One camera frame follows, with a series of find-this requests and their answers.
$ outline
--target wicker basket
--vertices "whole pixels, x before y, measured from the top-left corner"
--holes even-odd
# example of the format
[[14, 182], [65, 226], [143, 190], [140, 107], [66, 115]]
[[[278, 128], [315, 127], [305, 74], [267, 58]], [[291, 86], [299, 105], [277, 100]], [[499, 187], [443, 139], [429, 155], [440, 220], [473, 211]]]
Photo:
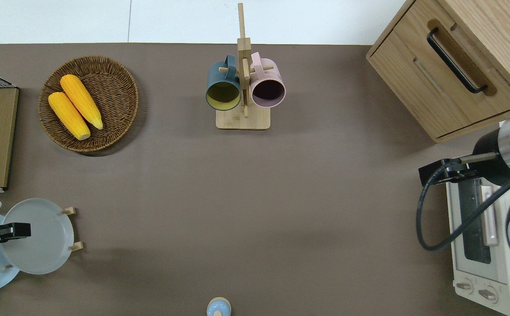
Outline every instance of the wicker basket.
[[[60, 122], [48, 104], [48, 96], [62, 91], [60, 78], [78, 76], [95, 101], [103, 129], [88, 124], [91, 136], [77, 140]], [[54, 142], [75, 152], [95, 152], [120, 140], [132, 126], [138, 110], [138, 88], [124, 66], [103, 56], [85, 56], [70, 60], [46, 81], [39, 98], [39, 117], [44, 131]]]

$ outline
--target toaster oven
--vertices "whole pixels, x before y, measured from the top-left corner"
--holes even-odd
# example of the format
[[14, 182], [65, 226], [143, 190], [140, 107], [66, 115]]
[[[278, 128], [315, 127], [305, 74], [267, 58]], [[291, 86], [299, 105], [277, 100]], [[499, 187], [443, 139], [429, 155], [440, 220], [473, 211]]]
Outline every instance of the toaster oven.
[[[450, 231], [499, 188], [485, 178], [447, 182], [446, 187]], [[451, 243], [455, 292], [506, 315], [510, 315], [510, 248], [505, 233], [509, 207], [510, 190]]]

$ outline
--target black cable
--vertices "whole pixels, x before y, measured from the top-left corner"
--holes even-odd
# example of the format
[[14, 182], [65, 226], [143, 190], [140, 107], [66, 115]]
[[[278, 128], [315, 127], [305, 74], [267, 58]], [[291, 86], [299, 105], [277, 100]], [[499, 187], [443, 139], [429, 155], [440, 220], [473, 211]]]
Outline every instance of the black cable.
[[481, 214], [483, 214], [483, 212], [485, 212], [485, 210], [491, 204], [493, 204], [499, 197], [501, 197], [502, 194], [505, 194], [508, 190], [510, 190], [510, 180], [508, 180], [503, 186], [501, 186], [501, 188], [496, 190], [495, 193], [493, 193], [487, 200], [485, 200], [485, 202], [483, 202], [479, 206], [477, 206], [477, 208], [473, 211], [473, 214], [469, 218], [464, 220], [461, 223], [461, 225], [459, 225], [459, 227], [456, 228], [456, 230], [454, 230], [448, 237], [446, 237], [444, 240], [442, 240], [438, 244], [435, 244], [434, 246], [429, 246], [424, 241], [422, 227], [421, 227], [421, 215], [423, 212], [424, 198], [427, 194], [428, 188], [435, 181], [435, 179], [443, 172], [443, 170], [445, 170], [446, 168], [448, 168], [454, 164], [459, 164], [459, 163], [460, 163], [459, 158], [456, 158], [456, 159], [450, 160], [449, 162], [446, 162], [445, 164], [440, 166], [440, 168], [437, 168], [435, 170], [435, 172], [433, 172], [431, 177], [428, 179], [426, 184], [424, 185], [424, 188], [421, 192], [421, 196], [419, 197], [419, 204], [417, 206], [417, 238], [419, 239], [419, 243], [421, 244], [422, 248], [424, 248], [425, 250], [439, 251], [439, 250], [442, 250], [442, 249], [446, 248], [447, 246], [449, 246], [449, 244], [451, 244], [451, 242], [453, 242], [458, 236], [460, 236], [460, 234], [462, 234], [464, 232], [464, 230], [466, 230], [468, 228], [468, 226], [473, 223], [473, 221], [475, 221], [479, 216], [481, 216]]

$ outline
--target pink mug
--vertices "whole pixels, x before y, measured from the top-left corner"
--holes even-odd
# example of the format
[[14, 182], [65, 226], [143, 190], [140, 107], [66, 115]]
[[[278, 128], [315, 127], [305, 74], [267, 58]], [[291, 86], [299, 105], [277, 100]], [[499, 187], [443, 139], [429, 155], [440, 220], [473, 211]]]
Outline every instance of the pink mug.
[[[251, 68], [251, 100], [263, 108], [272, 108], [284, 100], [286, 89], [276, 63], [268, 58], [261, 58], [259, 52], [251, 55], [253, 63]], [[263, 70], [264, 66], [273, 66], [273, 69]]]

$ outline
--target oven door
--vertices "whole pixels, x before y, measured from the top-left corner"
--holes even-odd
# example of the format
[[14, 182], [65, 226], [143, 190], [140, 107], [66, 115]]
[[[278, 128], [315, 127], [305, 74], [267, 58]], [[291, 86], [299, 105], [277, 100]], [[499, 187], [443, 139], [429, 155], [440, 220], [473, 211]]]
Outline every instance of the oven door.
[[[485, 179], [464, 180], [448, 185], [450, 230], [498, 187]], [[506, 284], [504, 221], [508, 206], [495, 203], [453, 242], [455, 269]]]

